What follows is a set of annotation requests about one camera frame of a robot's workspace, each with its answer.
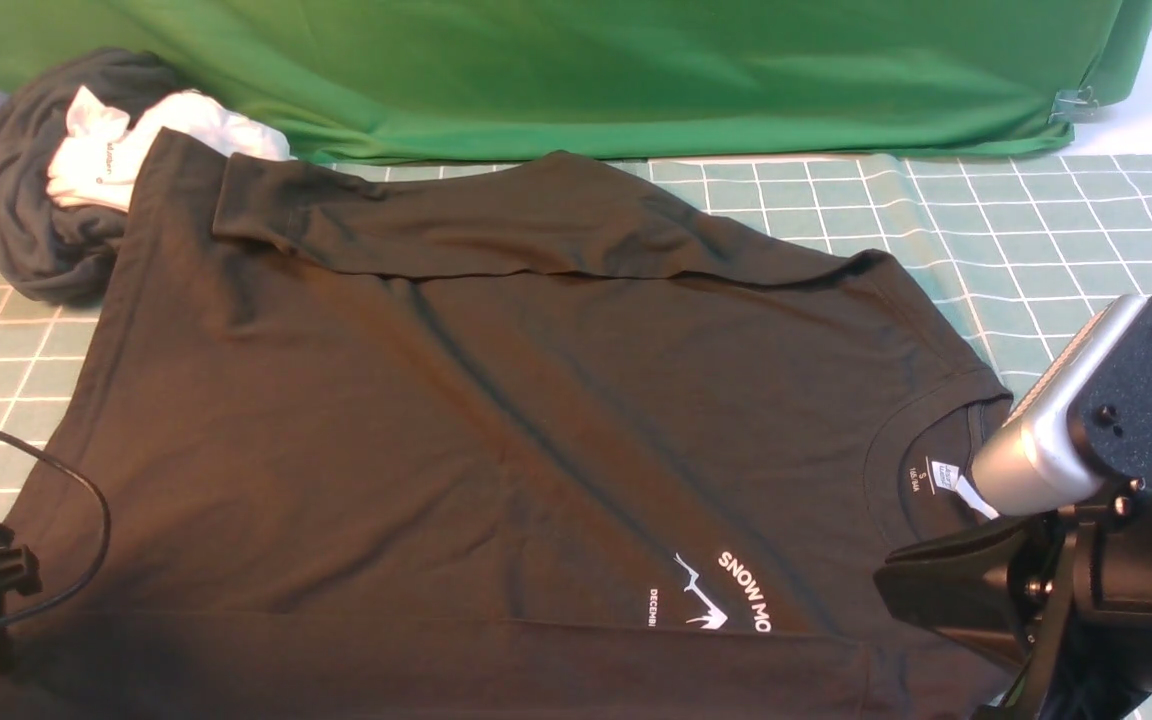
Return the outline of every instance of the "black wire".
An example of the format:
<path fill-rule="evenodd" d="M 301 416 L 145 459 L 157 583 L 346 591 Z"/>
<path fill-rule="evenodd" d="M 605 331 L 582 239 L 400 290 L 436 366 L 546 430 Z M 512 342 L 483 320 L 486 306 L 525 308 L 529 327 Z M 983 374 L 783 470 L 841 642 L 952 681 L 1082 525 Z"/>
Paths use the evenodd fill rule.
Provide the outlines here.
<path fill-rule="evenodd" d="M 28 620 L 35 615 L 40 615 L 43 612 L 51 611 L 52 607 L 56 607 L 60 602 L 69 600 L 69 598 L 75 597 L 83 588 L 91 584 L 92 578 L 96 577 L 97 571 L 100 571 L 100 566 L 105 562 L 106 553 L 109 553 L 109 501 L 105 500 L 105 494 L 100 492 L 90 479 L 79 473 L 78 470 L 74 470 L 65 462 L 61 462 L 56 456 L 51 455 L 50 452 L 38 450 L 37 447 L 24 442 L 23 439 L 18 439 L 14 435 L 5 433 L 0 430 L 0 442 L 6 442 L 9 446 L 17 448 L 17 450 L 25 452 L 28 455 L 32 455 L 40 462 L 51 465 L 61 473 L 69 475 L 70 478 L 76 480 L 81 486 L 88 490 L 92 497 L 96 498 L 96 502 L 100 503 L 101 524 L 100 524 L 100 539 L 97 541 L 96 558 L 92 559 L 91 564 L 88 569 L 74 581 L 69 588 L 66 588 L 63 592 L 60 592 L 47 600 L 38 602 L 37 605 L 31 605 L 23 611 L 13 612 L 10 615 L 3 615 L 0 617 L 0 628 L 6 628 L 7 626 L 14 626 L 20 622 L 20 620 Z"/>

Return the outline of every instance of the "neckline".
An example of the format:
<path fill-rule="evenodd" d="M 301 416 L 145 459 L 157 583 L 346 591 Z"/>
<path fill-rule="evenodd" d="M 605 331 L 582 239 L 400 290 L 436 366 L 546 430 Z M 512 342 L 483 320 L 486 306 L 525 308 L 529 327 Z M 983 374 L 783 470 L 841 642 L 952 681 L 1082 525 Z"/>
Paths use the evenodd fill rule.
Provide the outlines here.
<path fill-rule="evenodd" d="M 932 392 L 896 410 L 878 430 L 865 455 L 865 506 L 878 533 L 893 550 L 918 541 L 901 511 L 897 477 L 905 452 L 933 424 L 961 407 L 1009 395 L 992 370 L 980 367 L 954 376 Z"/>

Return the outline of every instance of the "black t-shirt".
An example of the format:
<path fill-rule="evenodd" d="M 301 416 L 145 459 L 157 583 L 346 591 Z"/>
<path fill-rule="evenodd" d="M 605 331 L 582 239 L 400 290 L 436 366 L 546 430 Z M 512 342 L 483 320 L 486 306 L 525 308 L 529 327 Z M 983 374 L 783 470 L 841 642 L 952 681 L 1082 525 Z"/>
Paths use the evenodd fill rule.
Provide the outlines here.
<path fill-rule="evenodd" d="M 903 487 L 1007 404 L 881 252 L 578 156 L 371 183 L 164 132 L 50 444 L 109 560 L 0 717 L 958 719 L 1005 675 L 870 575 L 975 522 Z M 9 524 L 52 589 L 91 558 L 50 471 Z"/>

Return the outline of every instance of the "cutting mat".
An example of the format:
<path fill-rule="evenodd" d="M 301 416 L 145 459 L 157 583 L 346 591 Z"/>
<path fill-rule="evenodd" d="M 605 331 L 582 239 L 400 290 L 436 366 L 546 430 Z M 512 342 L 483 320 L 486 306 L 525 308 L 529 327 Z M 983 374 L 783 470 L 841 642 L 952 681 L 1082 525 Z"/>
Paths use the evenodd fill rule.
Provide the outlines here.
<path fill-rule="evenodd" d="M 836 255 L 890 251 L 1018 395 L 1107 302 L 1152 291 L 1152 156 L 617 167 L 698 209 L 799 245 Z M 394 182 L 500 167 L 338 168 Z M 35 304 L 0 278 L 0 429 L 46 442 L 98 314 L 94 306 Z M 0 446 L 0 518 L 30 465 Z M 1152 700 L 1138 715 L 1152 720 Z"/>

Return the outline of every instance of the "green cloth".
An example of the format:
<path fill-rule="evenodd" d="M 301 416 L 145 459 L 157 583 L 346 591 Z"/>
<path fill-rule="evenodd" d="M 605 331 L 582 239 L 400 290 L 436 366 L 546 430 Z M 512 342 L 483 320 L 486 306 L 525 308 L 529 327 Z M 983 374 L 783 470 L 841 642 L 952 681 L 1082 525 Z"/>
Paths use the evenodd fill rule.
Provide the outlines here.
<path fill-rule="evenodd" d="M 1059 147 L 1152 0 L 0 0 L 0 90 L 151 50 L 314 160 Z"/>

